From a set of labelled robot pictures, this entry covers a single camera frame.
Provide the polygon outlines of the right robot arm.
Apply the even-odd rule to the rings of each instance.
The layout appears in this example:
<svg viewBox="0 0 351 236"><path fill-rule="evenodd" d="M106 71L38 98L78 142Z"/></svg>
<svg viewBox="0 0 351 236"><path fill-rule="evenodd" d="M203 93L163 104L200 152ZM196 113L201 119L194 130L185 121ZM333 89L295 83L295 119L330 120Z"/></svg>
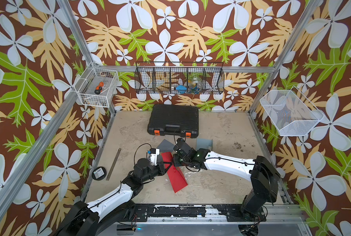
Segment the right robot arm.
<svg viewBox="0 0 351 236"><path fill-rule="evenodd" d="M273 164L263 156L255 159L239 159L218 154L209 149L194 150L184 139L177 139L174 146L174 164L198 171L213 170L238 176L250 181L252 190L245 196L238 214L240 221L262 220L263 205L275 203L281 175Z"/></svg>

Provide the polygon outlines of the light blue envelope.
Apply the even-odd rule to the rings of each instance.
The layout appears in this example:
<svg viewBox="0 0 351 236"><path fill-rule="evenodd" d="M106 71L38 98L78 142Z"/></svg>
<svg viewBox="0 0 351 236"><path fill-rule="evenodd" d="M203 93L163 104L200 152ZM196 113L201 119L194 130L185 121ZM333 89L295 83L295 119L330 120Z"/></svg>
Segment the light blue envelope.
<svg viewBox="0 0 351 236"><path fill-rule="evenodd" d="M196 150L199 149L208 149L213 150L213 140L211 139L204 139L204 138L197 138L196 140Z"/></svg>

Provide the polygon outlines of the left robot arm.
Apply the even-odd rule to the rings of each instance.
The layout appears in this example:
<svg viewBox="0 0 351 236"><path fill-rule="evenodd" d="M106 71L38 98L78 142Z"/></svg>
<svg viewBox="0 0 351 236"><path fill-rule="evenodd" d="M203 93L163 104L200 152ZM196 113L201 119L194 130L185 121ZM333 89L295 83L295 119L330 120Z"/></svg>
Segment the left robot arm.
<svg viewBox="0 0 351 236"><path fill-rule="evenodd" d="M163 176L173 166L173 162L159 162L152 165L146 158L141 158L119 186L97 200L85 203L77 202L65 217L54 236L96 236L125 218L126 213L135 204L132 198L137 196L146 183L157 176Z"/></svg>

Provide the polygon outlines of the red envelope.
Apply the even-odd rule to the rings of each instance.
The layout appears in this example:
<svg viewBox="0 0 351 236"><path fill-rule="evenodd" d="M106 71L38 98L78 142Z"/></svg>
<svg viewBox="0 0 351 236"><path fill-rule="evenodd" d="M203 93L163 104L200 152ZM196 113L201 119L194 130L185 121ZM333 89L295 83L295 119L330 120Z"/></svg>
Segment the red envelope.
<svg viewBox="0 0 351 236"><path fill-rule="evenodd" d="M164 162L173 162L173 156L170 152L162 153L162 159ZM188 186L186 178L179 167L175 167L174 165L167 172L170 183L172 185L173 191L175 193L184 189Z"/></svg>

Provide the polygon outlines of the grey envelope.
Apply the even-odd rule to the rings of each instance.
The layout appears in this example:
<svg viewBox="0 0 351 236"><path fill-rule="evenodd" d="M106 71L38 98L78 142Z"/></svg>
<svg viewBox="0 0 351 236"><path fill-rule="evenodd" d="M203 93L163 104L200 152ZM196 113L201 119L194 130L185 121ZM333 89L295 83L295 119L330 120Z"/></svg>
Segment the grey envelope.
<svg viewBox="0 0 351 236"><path fill-rule="evenodd" d="M174 143L171 143L170 141L164 139L157 147L156 149L159 149L160 153L165 153L165 152L170 152L172 153L174 151Z"/></svg>

